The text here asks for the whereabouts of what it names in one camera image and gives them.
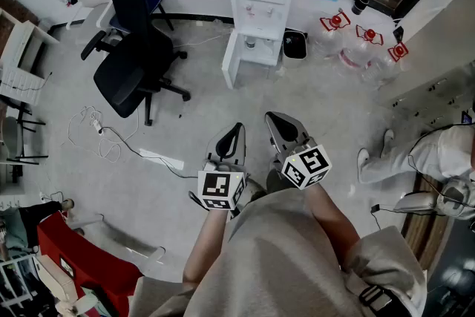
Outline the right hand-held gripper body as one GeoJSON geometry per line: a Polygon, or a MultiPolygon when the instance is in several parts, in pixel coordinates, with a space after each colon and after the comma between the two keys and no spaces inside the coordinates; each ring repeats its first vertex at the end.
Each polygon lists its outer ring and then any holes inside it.
{"type": "Polygon", "coordinates": [[[273,164],[281,177],[300,190],[319,183],[331,170],[331,161],[324,147],[312,137],[288,152],[278,154],[273,164]]]}

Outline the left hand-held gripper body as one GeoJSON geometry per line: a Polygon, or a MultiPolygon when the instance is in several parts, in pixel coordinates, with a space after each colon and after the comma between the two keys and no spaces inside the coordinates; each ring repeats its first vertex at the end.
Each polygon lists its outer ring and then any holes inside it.
{"type": "Polygon", "coordinates": [[[246,188],[244,156],[208,154],[197,175],[197,198],[207,209],[236,210],[246,188]]]}

